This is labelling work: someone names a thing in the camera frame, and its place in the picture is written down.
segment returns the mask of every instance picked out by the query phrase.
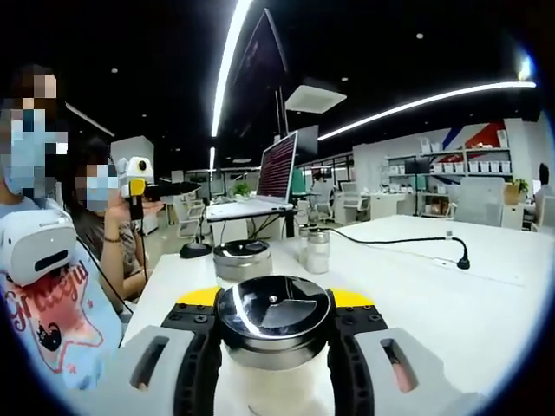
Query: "white camera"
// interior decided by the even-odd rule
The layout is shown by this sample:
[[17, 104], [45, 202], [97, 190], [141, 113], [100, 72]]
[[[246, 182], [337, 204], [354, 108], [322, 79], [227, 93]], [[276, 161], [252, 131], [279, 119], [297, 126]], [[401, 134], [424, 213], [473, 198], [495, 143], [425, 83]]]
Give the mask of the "white camera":
[[62, 211], [12, 212], [0, 220], [0, 263], [13, 283], [27, 286], [69, 263], [76, 241]]
[[115, 164], [122, 198], [141, 196], [147, 185], [154, 183], [154, 170], [147, 158], [133, 156], [130, 160], [121, 158]]

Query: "bracelet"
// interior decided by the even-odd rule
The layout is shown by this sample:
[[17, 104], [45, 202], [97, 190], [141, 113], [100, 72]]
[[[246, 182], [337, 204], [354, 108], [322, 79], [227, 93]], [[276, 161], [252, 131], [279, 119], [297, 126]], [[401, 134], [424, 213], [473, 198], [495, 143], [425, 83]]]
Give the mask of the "bracelet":
[[104, 236], [104, 241], [107, 241], [109, 243], [119, 243], [121, 241], [121, 238], [112, 239]]

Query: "potted plant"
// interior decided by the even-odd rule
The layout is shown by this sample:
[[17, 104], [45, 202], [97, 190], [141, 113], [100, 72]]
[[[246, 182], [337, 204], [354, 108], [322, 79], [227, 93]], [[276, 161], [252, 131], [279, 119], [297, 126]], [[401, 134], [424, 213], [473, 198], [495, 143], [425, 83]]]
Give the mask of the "potted plant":
[[233, 187], [232, 194], [246, 198], [251, 195], [251, 188], [246, 182], [239, 182]]
[[505, 188], [505, 203], [507, 205], [517, 205], [519, 202], [524, 202], [528, 189], [528, 183], [524, 179], [514, 179]]

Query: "metal jar lid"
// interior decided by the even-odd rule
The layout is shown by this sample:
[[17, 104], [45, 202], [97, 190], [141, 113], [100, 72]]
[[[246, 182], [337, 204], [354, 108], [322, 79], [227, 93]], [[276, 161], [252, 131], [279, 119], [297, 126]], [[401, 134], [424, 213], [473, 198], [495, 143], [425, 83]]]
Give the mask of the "metal jar lid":
[[330, 232], [320, 228], [312, 228], [309, 232], [309, 243], [325, 244], [330, 242]]
[[270, 255], [270, 245], [258, 240], [230, 241], [214, 248], [214, 262], [226, 266], [258, 263]]
[[300, 277], [255, 277], [229, 288], [217, 313], [222, 339], [238, 363], [265, 370], [298, 367], [329, 339], [328, 293]]
[[298, 229], [298, 235], [307, 238], [309, 236], [310, 227], [308, 225], [301, 225]]

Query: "vr headset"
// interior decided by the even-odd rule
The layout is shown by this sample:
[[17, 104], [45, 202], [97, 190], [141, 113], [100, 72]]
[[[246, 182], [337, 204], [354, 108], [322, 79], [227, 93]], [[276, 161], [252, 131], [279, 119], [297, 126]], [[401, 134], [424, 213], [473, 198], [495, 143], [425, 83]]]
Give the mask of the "vr headset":
[[0, 262], [18, 286], [68, 264], [76, 241], [75, 227], [63, 211], [12, 212], [0, 220]]

